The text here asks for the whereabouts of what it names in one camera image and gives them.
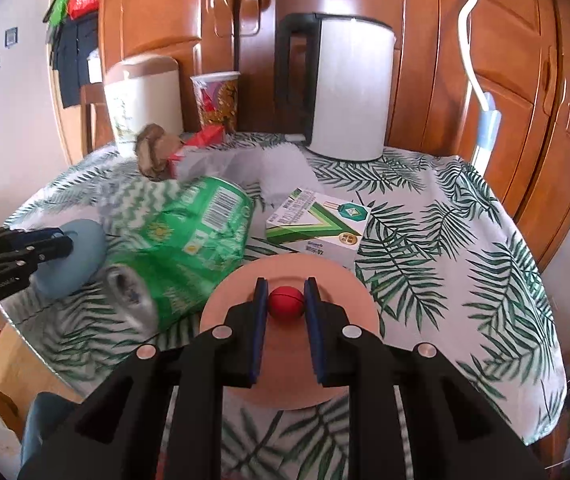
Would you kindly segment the white fluffy cloth strip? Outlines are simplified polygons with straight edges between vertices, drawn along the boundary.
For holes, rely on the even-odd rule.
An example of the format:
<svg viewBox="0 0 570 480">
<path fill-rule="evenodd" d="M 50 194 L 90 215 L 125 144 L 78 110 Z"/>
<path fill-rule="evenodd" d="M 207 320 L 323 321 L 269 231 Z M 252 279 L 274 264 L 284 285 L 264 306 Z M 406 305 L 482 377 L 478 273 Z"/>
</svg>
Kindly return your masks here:
<svg viewBox="0 0 570 480">
<path fill-rule="evenodd" d="M 317 176 L 295 144 L 283 143 L 265 148 L 259 176 L 261 196 L 268 204 L 279 206 L 296 188 L 322 192 Z"/>
</svg>

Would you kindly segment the red cardboard box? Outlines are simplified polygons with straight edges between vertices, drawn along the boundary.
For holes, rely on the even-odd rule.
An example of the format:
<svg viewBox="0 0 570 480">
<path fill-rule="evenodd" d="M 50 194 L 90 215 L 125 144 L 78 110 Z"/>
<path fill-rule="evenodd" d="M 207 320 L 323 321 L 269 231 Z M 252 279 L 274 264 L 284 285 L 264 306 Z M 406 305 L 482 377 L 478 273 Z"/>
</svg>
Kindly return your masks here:
<svg viewBox="0 0 570 480">
<path fill-rule="evenodd" d="M 178 175 L 179 163 L 187 154 L 222 144 L 226 137 L 227 130 L 222 125 L 209 125 L 202 128 L 187 139 L 178 151 L 169 156 L 168 168 L 171 176 L 175 178 Z"/>
</svg>

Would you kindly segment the green white medicine box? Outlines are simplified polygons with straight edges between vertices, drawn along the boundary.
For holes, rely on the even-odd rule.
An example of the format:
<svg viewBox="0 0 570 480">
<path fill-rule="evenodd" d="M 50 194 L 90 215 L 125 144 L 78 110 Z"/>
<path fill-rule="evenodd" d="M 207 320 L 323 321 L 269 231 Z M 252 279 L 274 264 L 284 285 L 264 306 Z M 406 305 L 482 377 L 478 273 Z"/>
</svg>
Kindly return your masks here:
<svg viewBox="0 0 570 480">
<path fill-rule="evenodd" d="M 296 188 L 265 222 L 265 239 L 352 271 L 370 217 L 369 207 Z"/>
</svg>

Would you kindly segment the brown paper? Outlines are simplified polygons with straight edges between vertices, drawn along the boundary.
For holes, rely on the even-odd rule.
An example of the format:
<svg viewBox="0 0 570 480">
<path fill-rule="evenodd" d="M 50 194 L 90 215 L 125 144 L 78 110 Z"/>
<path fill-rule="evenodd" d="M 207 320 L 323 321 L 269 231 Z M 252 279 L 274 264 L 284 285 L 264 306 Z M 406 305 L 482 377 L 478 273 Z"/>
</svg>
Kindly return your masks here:
<svg viewBox="0 0 570 480">
<path fill-rule="evenodd" d="M 151 181 L 170 179 L 169 159 L 182 145 L 179 136 L 166 132 L 163 127 L 156 124 L 145 126 L 135 142 L 138 171 Z"/>
</svg>

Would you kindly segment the crushed green Sprite can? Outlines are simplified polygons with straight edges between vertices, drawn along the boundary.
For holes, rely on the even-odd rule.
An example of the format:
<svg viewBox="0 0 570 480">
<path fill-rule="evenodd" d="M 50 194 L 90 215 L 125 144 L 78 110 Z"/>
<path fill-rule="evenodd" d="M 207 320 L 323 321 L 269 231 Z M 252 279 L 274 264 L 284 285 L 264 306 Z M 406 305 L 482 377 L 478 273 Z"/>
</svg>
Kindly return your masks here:
<svg viewBox="0 0 570 480">
<path fill-rule="evenodd" d="M 242 262 L 253 201 L 238 186 L 202 177 L 179 188 L 107 260 L 110 304 L 145 337 L 201 311 Z"/>
</svg>

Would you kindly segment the blue round dish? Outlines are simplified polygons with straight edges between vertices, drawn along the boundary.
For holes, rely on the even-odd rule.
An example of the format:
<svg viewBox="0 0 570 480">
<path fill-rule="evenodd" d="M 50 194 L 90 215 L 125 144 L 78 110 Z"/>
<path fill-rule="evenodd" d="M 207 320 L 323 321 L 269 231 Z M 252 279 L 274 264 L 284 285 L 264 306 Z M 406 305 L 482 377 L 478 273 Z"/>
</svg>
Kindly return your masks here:
<svg viewBox="0 0 570 480">
<path fill-rule="evenodd" d="M 52 300 L 71 295 L 91 281 L 107 256 L 107 237 L 96 221 L 76 219 L 60 229 L 71 240 L 70 254 L 40 263 L 32 275 L 34 287 Z"/>
</svg>

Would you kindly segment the clear plastic wrapper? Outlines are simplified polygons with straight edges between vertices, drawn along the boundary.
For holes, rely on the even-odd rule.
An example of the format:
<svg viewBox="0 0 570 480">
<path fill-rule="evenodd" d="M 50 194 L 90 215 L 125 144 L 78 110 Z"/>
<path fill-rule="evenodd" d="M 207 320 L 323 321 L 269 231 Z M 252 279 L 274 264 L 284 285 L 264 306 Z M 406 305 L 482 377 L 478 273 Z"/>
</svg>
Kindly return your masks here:
<svg viewBox="0 0 570 480">
<path fill-rule="evenodd" d="M 262 154 L 262 148 L 187 151 L 172 162 L 172 174 L 181 182 L 212 177 L 242 188 L 260 180 Z"/>
</svg>

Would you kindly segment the wooden wardrobe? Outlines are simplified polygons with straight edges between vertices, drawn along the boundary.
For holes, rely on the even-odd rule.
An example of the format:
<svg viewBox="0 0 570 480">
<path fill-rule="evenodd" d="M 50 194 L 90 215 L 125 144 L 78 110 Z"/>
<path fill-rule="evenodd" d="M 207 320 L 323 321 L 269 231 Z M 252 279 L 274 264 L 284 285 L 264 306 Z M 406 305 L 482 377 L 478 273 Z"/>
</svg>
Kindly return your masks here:
<svg viewBox="0 0 570 480">
<path fill-rule="evenodd" d="M 489 93 L 502 120 L 486 172 L 545 268 L 570 232 L 570 0 L 99 0 L 102 67 L 175 58 L 183 120 L 198 126 L 193 76 L 237 70 L 243 131 L 300 132 L 306 46 L 291 47 L 291 94 L 275 90 L 276 31 L 291 14 L 362 16 L 396 36 L 385 140 L 471 156 Z"/>
</svg>

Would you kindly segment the pink round plate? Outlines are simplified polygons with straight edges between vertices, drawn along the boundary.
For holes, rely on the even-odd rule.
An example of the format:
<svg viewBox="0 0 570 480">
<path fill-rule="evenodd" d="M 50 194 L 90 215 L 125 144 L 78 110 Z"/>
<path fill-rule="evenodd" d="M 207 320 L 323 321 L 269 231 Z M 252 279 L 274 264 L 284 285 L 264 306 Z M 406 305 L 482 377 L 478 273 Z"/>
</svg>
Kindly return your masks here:
<svg viewBox="0 0 570 480">
<path fill-rule="evenodd" d="M 201 313 L 200 332 L 222 324 L 227 310 L 250 300 L 258 278 L 265 278 L 270 290 L 279 286 L 302 290 L 307 278 L 315 278 L 322 300 L 343 307 L 352 324 L 379 334 L 374 300 L 355 274 L 331 260 L 304 254 L 261 258 L 238 268 L 212 292 Z M 251 406 L 287 411 L 309 408 L 346 392 L 345 387 L 324 388 L 317 383 L 304 318 L 289 324 L 268 318 L 257 384 L 225 390 Z"/>
</svg>

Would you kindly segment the wooden chair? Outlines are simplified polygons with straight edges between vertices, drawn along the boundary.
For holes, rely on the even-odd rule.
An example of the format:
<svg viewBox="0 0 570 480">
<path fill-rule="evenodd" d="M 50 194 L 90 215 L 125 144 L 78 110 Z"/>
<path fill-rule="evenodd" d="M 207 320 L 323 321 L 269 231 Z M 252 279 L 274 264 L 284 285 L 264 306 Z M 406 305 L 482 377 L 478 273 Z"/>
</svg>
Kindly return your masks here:
<svg viewBox="0 0 570 480">
<path fill-rule="evenodd" d="M 114 141 L 104 87 L 101 82 L 80 89 L 81 150 L 87 156 Z"/>
</svg>

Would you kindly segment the Coca-Cola paper cup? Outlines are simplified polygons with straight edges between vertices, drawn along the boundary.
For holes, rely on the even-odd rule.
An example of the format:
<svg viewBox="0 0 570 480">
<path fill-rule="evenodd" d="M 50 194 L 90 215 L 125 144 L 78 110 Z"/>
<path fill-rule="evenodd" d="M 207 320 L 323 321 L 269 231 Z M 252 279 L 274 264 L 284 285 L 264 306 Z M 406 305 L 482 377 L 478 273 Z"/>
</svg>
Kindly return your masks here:
<svg viewBox="0 0 570 480">
<path fill-rule="evenodd" d="M 239 72 L 219 72 L 191 77 L 201 128 L 236 131 L 239 76 Z"/>
</svg>

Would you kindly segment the red ball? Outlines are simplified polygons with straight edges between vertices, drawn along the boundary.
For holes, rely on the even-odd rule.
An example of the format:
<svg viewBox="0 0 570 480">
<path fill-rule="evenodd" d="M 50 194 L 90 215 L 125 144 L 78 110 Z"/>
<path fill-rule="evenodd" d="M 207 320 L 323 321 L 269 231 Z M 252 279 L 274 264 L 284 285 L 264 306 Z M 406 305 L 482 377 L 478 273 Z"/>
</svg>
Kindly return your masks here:
<svg viewBox="0 0 570 480">
<path fill-rule="evenodd" d="M 294 322 L 302 317 L 305 310 L 305 297 L 293 286 L 276 287 L 268 296 L 268 311 L 279 322 Z"/>
</svg>

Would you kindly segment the cream tissue canister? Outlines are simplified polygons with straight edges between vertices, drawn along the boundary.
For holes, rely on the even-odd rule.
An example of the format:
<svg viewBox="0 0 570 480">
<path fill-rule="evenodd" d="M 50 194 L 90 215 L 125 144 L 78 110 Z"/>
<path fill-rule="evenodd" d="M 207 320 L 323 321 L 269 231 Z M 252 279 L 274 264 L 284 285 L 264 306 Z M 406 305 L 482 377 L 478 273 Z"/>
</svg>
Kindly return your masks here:
<svg viewBox="0 0 570 480">
<path fill-rule="evenodd" d="M 179 63 L 170 56 L 140 54 L 111 66 L 102 80 L 114 142 L 125 157 L 150 124 L 184 132 Z"/>
</svg>

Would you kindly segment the white electric kettle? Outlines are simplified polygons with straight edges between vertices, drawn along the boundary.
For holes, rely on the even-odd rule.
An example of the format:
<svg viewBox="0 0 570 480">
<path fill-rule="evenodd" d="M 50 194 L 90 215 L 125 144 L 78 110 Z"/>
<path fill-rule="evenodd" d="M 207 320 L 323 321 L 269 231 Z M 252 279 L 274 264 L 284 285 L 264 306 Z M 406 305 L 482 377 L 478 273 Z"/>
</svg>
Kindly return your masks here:
<svg viewBox="0 0 570 480">
<path fill-rule="evenodd" d="M 302 133 L 309 151 L 343 162 L 383 154 L 392 87 L 392 28 L 373 18 L 291 13 L 275 36 L 274 99 L 291 104 L 291 38 L 306 39 Z"/>
</svg>

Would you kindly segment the hanging dark clothes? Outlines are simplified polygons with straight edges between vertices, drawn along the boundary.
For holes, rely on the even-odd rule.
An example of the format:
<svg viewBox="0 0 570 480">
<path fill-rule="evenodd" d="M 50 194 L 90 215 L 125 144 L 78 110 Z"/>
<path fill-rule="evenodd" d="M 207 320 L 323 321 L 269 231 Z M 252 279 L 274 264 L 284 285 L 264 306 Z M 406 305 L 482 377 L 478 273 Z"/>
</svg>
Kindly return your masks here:
<svg viewBox="0 0 570 480">
<path fill-rule="evenodd" d="M 87 58 L 98 48 L 98 12 L 64 20 L 53 36 L 50 66 L 58 73 L 62 107 L 80 104 L 80 90 L 90 83 Z"/>
</svg>

